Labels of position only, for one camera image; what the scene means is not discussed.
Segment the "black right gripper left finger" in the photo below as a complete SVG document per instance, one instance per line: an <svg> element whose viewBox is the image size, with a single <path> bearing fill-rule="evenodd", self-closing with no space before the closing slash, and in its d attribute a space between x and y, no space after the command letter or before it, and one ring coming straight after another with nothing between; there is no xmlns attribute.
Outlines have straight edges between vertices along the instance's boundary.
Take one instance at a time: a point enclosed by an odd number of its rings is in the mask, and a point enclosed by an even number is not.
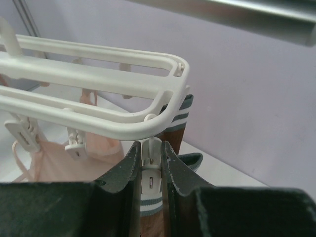
<svg viewBox="0 0 316 237"><path fill-rule="evenodd" d="M141 144L93 182L1 183L3 237L137 237Z"/></svg>

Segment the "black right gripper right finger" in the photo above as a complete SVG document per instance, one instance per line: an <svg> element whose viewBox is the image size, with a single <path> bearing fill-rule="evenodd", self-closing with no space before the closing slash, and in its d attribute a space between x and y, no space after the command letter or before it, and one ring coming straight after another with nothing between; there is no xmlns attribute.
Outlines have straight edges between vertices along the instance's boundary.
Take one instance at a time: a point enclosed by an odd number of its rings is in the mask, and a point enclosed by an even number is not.
<svg viewBox="0 0 316 237"><path fill-rule="evenodd" d="M316 204L293 188L216 187L161 146L167 237L313 237Z"/></svg>

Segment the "pale pink sock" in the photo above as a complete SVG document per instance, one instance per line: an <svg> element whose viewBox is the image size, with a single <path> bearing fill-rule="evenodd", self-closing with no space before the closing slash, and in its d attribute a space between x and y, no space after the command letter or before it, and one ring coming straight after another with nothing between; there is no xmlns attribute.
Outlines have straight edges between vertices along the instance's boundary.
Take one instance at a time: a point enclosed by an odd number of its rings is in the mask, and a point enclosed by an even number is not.
<svg viewBox="0 0 316 237"><path fill-rule="evenodd" d="M68 128L67 143L55 143L37 119L13 117L4 126L15 138L11 149L21 171L15 182L93 181L124 158L119 140Z"/></svg>

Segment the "brown sock striped cuff long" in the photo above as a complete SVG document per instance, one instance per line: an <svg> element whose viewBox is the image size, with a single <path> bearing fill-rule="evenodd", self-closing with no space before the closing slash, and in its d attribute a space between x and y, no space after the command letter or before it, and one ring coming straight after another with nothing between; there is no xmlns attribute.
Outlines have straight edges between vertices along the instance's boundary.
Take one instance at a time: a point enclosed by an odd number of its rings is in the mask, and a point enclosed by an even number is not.
<svg viewBox="0 0 316 237"><path fill-rule="evenodd" d="M193 100L194 96L192 94L188 94L180 106L180 109L173 118L172 123L163 132L156 135L156 137L162 141L167 141L173 148L178 158L191 170L196 172L203 161L203 155L201 153L179 155Z"/></svg>

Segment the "white clip sock hanger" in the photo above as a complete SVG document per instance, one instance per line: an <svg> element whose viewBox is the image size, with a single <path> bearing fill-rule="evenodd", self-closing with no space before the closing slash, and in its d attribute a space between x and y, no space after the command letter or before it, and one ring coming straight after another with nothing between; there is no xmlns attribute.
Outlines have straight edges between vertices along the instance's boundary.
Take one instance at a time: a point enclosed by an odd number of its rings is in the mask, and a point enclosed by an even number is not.
<svg viewBox="0 0 316 237"><path fill-rule="evenodd" d="M0 38L1 76L81 90L75 102L2 85L2 110L37 119L55 143L67 143L68 128L121 143L141 140L145 190L158 192L161 142L156 135L169 127L186 97L190 67L184 59L17 35L5 19L0 21Z"/></svg>

